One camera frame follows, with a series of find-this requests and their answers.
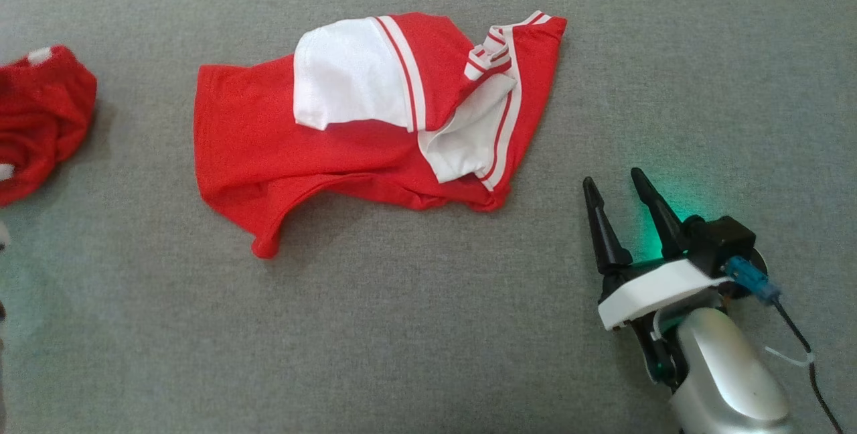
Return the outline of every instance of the crumpled red fabric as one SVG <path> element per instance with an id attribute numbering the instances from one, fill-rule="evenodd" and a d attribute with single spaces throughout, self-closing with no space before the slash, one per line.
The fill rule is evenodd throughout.
<path id="1" fill-rule="evenodd" d="M 98 81 L 65 46 L 0 67 L 0 207 L 33 193 L 83 142 Z"/>

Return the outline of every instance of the gray fabric surface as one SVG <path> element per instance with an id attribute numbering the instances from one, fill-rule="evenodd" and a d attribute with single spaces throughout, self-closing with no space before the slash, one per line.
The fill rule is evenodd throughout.
<path id="1" fill-rule="evenodd" d="M 680 214 L 759 234 L 820 385 L 857 429 L 857 0 L 2 0 L 0 60 L 71 47 L 100 80 L 77 156 L 0 211 L 8 432 L 676 432 L 631 332 L 604 332 L 580 182 L 654 254 L 638 165 Z M 570 20 L 508 204 L 429 212 L 342 196 L 281 254 L 199 199 L 201 64 L 290 53 L 336 19 L 449 15 L 474 40 Z M 771 309 L 734 317 L 799 355 Z M 806 372 L 765 357 L 805 432 Z"/>

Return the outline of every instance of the red cloth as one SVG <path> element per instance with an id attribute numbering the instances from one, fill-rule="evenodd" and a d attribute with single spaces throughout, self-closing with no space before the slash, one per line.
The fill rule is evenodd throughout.
<path id="1" fill-rule="evenodd" d="M 97 81 L 65 46 L 0 67 L 0 207 L 36 190 L 80 146 L 92 120 Z"/>
<path id="2" fill-rule="evenodd" d="M 422 122 L 429 130 L 441 128 L 463 95 L 483 82 L 478 76 L 484 68 L 472 67 L 485 48 L 474 48 L 451 22 L 447 26 L 448 19 L 415 13 L 392 18 L 419 67 L 425 91 Z M 203 200 L 253 233 L 253 252 L 261 258 L 276 255 L 287 212 L 319 190 L 415 210 L 447 202 L 477 211 L 501 208 L 547 104 L 566 20 L 536 13 L 504 27 L 508 40 L 514 33 L 517 54 L 511 70 L 518 86 L 504 101 L 492 140 L 496 159 L 487 174 L 439 183 L 420 152 L 417 131 L 391 123 L 332 123 L 323 131 L 298 125 L 292 111 L 294 56 L 285 56 L 251 68 L 200 68 L 193 135 Z M 495 38 L 498 44 L 492 45 L 487 38 L 485 44 L 496 49 L 508 40 Z M 403 68 L 407 74 L 407 65 Z M 498 68 L 503 70 L 508 65 Z M 461 84 L 473 86 L 462 93 Z M 514 113 L 509 113 L 511 102 Z"/>

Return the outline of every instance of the robotic arm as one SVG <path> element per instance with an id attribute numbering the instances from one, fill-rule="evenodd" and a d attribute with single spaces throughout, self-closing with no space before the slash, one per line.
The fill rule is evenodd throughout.
<path id="1" fill-rule="evenodd" d="M 595 182 L 584 180 L 603 276 L 598 313 L 604 328 L 633 330 L 652 382 L 673 393 L 670 406 L 684 434 L 795 432 L 783 388 L 726 315 L 728 299 L 750 294 L 777 307 L 810 356 L 817 393 L 811 350 L 780 305 L 780 291 L 768 283 L 765 261 L 754 248 L 756 235 L 729 216 L 679 221 L 642 169 L 632 169 L 631 178 L 661 239 L 658 260 L 633 262 L 610 226 Z"/>

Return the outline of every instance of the green light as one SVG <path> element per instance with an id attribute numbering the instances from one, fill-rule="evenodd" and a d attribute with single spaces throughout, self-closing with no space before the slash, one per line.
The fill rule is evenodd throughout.
<path id="1" fill-rule="evenodd" d="M 692 214 L 698 214 L 703 218 L 709 218 L 710 198 L 704 192 L 696 191 L 694 184 L 687 184 L 674 178 L 652 178 L 661 196 L 667 201 L 679 220 L 684 221 Z M 658 238 L 655 224 L 651 221 L 649 208 L 639 203 L 643 226 L 640 241 L 641 254 L 637 261 L 653 260 L 661 257 L 661 239 Z"/>

